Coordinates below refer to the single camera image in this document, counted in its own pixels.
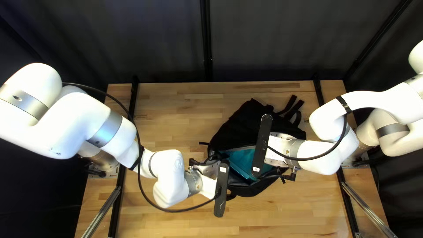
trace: black vertical post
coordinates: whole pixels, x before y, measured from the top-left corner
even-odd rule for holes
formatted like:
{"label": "black vertical post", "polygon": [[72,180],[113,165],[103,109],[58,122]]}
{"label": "black vertical post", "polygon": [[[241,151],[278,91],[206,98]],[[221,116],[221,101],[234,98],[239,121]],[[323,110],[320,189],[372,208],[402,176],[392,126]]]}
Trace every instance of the black vertical post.
{"label": "black vertical post", "polygon": [[203,37],[204,72],[206,81],[213,81],[213,57],[212,57],[212,29],[210,27],[210,0],[200,0],[201,31]]}
{"label": "black vertical post", "polygon": [[[317,101],[319,103],[319,106],[323,106],[324,99],[323,99],[323,94],[321,92],[320,77],[317,73],[315,73],[311,77],[311,79],[313,80],[313,83],[314,83],[314,90],[316,91],[316,96],[317,96]],[[345,177],[343,174],[342,167],[340,167],[338,171],[336,172],[336,177],[338,179],[339,189],[341,190],[342,200],[344,202],[346,215],[348,217],[349,227],[352,232],[352,237],[356,237],[355,233],[358,233],[359,230],[358,230],[357,221],[355,219],[354,209],[352,208],[351,199],[349,198],[349,195],[342,189],[341,182],[345,182]]]}
{"label": "black vertical post", "polygon": [[[138,84],[139,84],[138,77],[134,75],[134,77],[132,78],[131,100],[129,101],[129,109],[128,109],[129,114],[132,117],[134,117],[134,112],[135,112],[135,103],[137,101]],[[115,238],[116,232],[118,230],[119,211],[121,209],[122,196],[124,192],[125,174],[126,174],[126,167],[123,165],[119,165],[118,181],[116,182],[116,187],[121,187],[121,193],[119,194],[119,196],[116,198],[115,202],[113,203],[108,238]]]}

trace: wooden table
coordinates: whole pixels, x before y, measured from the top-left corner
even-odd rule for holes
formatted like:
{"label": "wooden table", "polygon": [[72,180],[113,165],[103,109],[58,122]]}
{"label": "wooden table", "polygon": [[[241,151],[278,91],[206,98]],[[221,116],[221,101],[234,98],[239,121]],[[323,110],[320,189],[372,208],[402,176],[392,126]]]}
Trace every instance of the wooden table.
{"label": "wooden table", "polygon": [[[345,93],[341,80],[322,81],[325,102]],[[129,104],[130,84],[110,84],[108,93]],[[146,83],[140,84],[135,122],[142,144],[152,151],[178,149],[185,165],[189,158],[203,160],[206,146],[218,128],[242,103],[254,98],[282,110],[295,94],[305,101],[300,128],[307,139],[318,140],[308,118],[318,108],[312,81],[239,83]],[[123,111],[107,99],[106,104]],[[355,128],[352,115],[349,123]],[[370,169],[344,169],[347,182],[386,222]],[[142,178],[152,199],[155,180]],[[110,195],[116,179],[89,179],[75,237],[81,237],[93,217]],[[186,208],[206,201],[192,196],[173,208]],[[364,237],[382,237],[353,202],[360,232]],[[137,175],[127,171],[118,237],[351,237],[336,175],[320,175],[301,170],[295,182],[279,180],[255,197],[237,197],[227,202],[224,217],[213,215],[213,203],[184,213],[164,213],[150,206],[137,184]],[[94,237],[107,237],[111,210]]]}

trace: black backpack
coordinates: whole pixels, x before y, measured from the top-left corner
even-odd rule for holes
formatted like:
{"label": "black backpack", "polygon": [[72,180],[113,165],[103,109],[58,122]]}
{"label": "black backpack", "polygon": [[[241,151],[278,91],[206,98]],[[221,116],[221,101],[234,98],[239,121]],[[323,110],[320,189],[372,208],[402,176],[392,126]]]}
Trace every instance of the black backpack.
{"label": "black backpack", "polygon": [[[213,159],[225,159],[225,154],[220,153],[220,151],[256,145],[261,117],[264,114],[270,114],[273,117],[271,132],[285,133],[297,139],[305,140],[305,131],[298,128],[298,124],[301,121],[301,112],[298,109],[304,102],[299,100],[294,105],[296,98],[295,95],[292,95],[285,109],[277,113],[273,112],[273,106],[263,106],[258,101],[251,99],[242,104],[229,120],[220,127],[209,143],[200,142],[200,144],[208,145],[208,155],[216,155]],[[289,120],[294,115],[296,115],[295,121],[291,123]],[[282,174],[287,169],[275,167],[267,172],[266,175]],[[251,182],[230,170],[228,189],[231,191],[231,194],[227,196],[227,200],[231,200],[237,195],[243,197],[255,196],[277,179],[277,177],[273,176]]]}

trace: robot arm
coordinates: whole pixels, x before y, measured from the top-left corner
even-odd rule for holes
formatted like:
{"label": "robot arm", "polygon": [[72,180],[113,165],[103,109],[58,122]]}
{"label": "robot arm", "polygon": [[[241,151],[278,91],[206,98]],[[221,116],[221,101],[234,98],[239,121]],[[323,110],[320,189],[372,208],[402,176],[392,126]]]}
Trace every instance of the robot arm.
{"label": "robot arm", "polygon": [[[423,71],[420,62],[423,62],[423,42],[410,54],[410,64],[417,72]],[[333,174],[360,141],[369,147],[380,144],[388,155],[419,149],[419,129],[423,124],[420,121],[423,119],[422,78],[423,74],[419,74],[384,92],[351,92],[328,102],[310,116],[310,125],[322,141],[271,135],[268,145],[290,157],[307,158],[326,152],[343,137],[335,150],[310,161],[284,159],[267,150],[266,163]],[[341,135],[343,115],[364,107],[378,109],[358,128],[360,141],[349,126],[345,135]],[[45,64],[25,66],[4,83],[0,88],[0,111],[0,138],[50,158],[66,159],[76,153],[90,157],[105,151],[130,168],[139,155],[134,141],[136,128],[129,120],[81,89],[62,88],[58,73]],[[410,132],[397,130],[381,136],[383,128],[398,123],[408,125]],[[392,152],[393,146],[404,149],[396,154]],[[158,179],[153,194],[163,208],[196,193],[208,198],[214,196],[216,181],[199,171],[184,171],[182,155],[177,150],[146,149],[141,158],[140,175]]]}

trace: backpack strap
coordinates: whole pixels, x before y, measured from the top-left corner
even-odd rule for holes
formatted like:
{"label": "backpack strap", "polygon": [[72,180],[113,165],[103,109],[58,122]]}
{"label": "backpack strap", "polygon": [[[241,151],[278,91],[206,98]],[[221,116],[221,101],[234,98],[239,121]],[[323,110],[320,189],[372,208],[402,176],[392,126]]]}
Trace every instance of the backpack strap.
{"label": "backpack strap", "polygon": [[285,119],[291,120],[294,115],[296,115],[294,125],[298,127],[301,121],[301,112],[299,111],[300,107],[304,104],[303,100],[299,100],[284,116]]}
{"label": "backpack strap", "polygon": [[236,194],[231,191],[230,194],[226,195],[226,201],[230,201],[230,200],[234,199],[235,197],[236,197]]}
{"label": "backpack strap", "polygon": [[289,111],[289,109],[291,109],[292,105],[294,105],[294,102],[295,102],[296,99],[297,99],[297,97],[295,95],[291,95],[291,98],[289,99],[285,108],[282,111],[277,112],[276,114],[281,115],[281,114],[284,114],[285,112]]}

